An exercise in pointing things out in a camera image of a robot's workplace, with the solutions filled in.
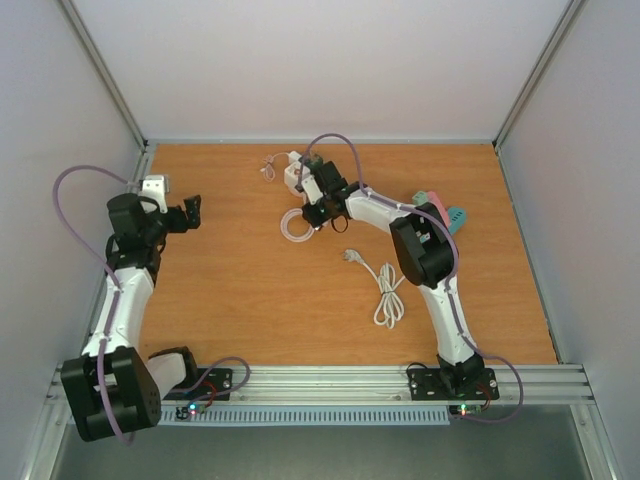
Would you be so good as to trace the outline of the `white cube socket adapter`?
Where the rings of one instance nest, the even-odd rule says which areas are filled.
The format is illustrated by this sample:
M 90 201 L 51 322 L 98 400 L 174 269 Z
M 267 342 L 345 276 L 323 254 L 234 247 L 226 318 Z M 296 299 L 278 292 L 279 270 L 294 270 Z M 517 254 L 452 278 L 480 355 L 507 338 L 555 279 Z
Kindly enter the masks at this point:
M 300 175 L 300 166 L 301 164 L 298 161 L 290 163 L 283 172 L 286 187 L 292 195 L 297 197 L 301 197 L 303 195 L 303 192 L 297 187 Z

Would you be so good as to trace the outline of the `white usb charger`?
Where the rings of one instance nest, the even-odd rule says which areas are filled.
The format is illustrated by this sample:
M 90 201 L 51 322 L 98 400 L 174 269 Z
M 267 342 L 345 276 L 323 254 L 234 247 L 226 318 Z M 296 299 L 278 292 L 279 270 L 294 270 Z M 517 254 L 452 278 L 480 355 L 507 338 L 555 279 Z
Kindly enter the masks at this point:
M 289 164 L 300 164 L 302 155 L 297 151 L 291 151 L 288 153 Z

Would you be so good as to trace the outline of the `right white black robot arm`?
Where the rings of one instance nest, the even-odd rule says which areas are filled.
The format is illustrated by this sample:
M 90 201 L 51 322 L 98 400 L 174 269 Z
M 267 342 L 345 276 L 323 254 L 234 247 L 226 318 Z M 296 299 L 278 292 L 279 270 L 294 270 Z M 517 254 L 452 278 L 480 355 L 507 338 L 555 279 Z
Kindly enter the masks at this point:
M 437 207 L 413 207 L 348 183 L 333 162 L 307 156 L 301 158 L 296 189 L 306 196 L 302 217 L 315 230 L 343 217 L 391 236 L 402 274 L 420 290 L 432 320 L 440 384 L 451 397 L 473 389 L 485 364 L 471 346 L 457 292 L 459 252 Z

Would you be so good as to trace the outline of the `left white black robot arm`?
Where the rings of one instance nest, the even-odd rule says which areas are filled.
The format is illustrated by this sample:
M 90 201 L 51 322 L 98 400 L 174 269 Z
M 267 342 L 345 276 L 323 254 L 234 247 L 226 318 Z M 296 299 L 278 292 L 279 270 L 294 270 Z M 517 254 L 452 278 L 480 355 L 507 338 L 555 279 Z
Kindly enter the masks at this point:
M 161 402 L 172 391 L 195 395 L 202 375 L 187 347 L 173 347 L 143 359 L 139 338 L 154 292 L 161 254 L 170 233 L 201 224 L 201 198 L 161 208 L 149 196 L 125 193 L 107 203 L 113 233 L 107 241 L 107 290 L 96 329 L 81 355 L 67 360 L 61 381 L 78 433 L 86 442 L 154 427 Z

